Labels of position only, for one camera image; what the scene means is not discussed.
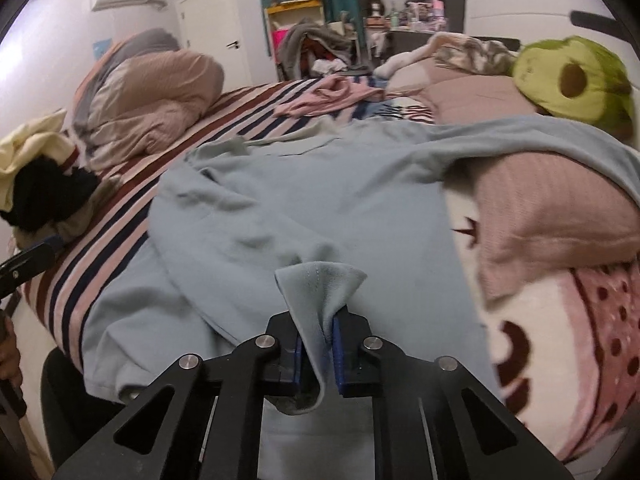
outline triangular cutout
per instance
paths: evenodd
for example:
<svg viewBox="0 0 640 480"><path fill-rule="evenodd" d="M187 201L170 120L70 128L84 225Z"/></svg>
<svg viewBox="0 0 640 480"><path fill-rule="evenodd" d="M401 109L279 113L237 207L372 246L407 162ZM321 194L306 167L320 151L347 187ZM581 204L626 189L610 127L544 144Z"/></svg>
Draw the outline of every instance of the triangular cutout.
<svg viewBox="0 0 640 480"><path fill-rule="evenodd" d="M142 455L151 453L164 416L169 409L174 389L164 387L113 436L120 446Z"/></svg>
<svg viewBox="0 0 640 480"><path fill-rule="evenodd" d="M480 449L485 455L498 453L515 446L518 441L494 412L476 395L473 390L462 390L462 400L471 418Z"/></svg>

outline silver screw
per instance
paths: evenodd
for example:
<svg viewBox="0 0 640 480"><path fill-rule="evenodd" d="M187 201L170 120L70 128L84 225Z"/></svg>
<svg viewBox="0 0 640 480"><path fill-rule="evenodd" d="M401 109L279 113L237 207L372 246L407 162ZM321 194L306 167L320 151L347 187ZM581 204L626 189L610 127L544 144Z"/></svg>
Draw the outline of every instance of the silver screw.
<svg viewBox="0 0 640 480"><path fill-rule="evenodd" d="M458 361L448 355L438 358L438 366L447 372L452 372L458 368Z"/></svg>
<svg viewBox="0 0 640 480"><path fill-rule="evenodd" d="M178 364L180 365L180 368L184 368L185 370L191 370L192 368L195 368L198 365L199 361L200 359L197 355L187 354L187 355L183 355L180 358L180 360L178 361Z"/></svg>
<svg viewBox="0 0 640 480"><path fill-rule="evenodd" d="M264 334L255 340L255 344L260 348L271 348L276 344L276 339L272 335Z"/></svg>
<svg viewBox="0 0 640 480"><path fill-rule="evenodd" d="M364 348L369 350L380 350L382 348L382 339L374 335L367 337L362 343Z"/></svg>

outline door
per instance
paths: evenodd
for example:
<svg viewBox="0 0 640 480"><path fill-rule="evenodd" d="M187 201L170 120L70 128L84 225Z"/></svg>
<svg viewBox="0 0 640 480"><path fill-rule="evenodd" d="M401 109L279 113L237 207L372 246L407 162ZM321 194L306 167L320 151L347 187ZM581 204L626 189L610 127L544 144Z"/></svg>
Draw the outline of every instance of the door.
<svg viewBox="0 0 640 480"><path fill-rule="evenodd" d="M183 0L179 7L187 48L212 56L225 69L223 91L250 86L236 0Z"/></svg>

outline striped bedspread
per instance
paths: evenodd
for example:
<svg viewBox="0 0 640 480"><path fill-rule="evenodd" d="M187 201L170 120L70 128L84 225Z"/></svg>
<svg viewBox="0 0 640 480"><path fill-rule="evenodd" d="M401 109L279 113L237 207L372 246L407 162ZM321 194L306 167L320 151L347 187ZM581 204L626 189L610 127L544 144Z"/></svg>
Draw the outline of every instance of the striped bedspread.
<svg viewBox="0 0 640 480"><path fill-rule="evenodd" d="M367 78L359 81L374 85ZM285 82L230 92L220 98L212 113L165 152L130 160L101 174L122 175L122 188L56 265L22 288L28 304L78 369L82 369L82 328L89 310L148 237L147 216L162 173L176 158L204 142L233 136L279 137L311 125L319 118L274 117L273 109L315 83L316 80ZM362 118L367 105L359 103L331 115L338 124L346 124Z"/></svg>

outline gray blanket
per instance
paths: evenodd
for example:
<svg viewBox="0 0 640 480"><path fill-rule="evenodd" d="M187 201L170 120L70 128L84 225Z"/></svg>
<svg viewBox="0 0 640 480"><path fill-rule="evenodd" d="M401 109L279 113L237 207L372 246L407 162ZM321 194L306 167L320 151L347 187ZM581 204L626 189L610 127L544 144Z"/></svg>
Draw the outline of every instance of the gray blanket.
<svg viewBox="0 0 640 480"><path fill-rule="evenodd" d="M578 160L640 205L635 154L596 128L541 116L373 119L271 146L201 146L162 176L149 240L92 307L89 393L122 399L180 355L228 352L288 309L322 391L304 415L266 403L260 478L373 478L370 404L339 399L327 380L328 323L346 303L407 354L453 355L497 392L441 180L460 158L533 150Z"/></svg>
<svg viewBox="0 0 640 480"><path fill-rule="evenodd" d="M315 22L303 20L289 29L286 36L278 46L278 59L282 69L289 80L302 79L300 72L300 55L302 54L302 42L305 38L317 41L335 57L343 60L351 66L351 41L347 40L326 25L318 25Z"/></svg>
<svg viewBox="0 0 640 480"><path fill-rule="evenodd" d="M135 56L144 56L154 52L178 50L180 45L171 34L163 28L150 28L127 40L108 60L106 60L87 82L84 91L74 110L73 126L78 137L83 139L88 134L88 121L91 102L107 78L123 61Z"/></svg>

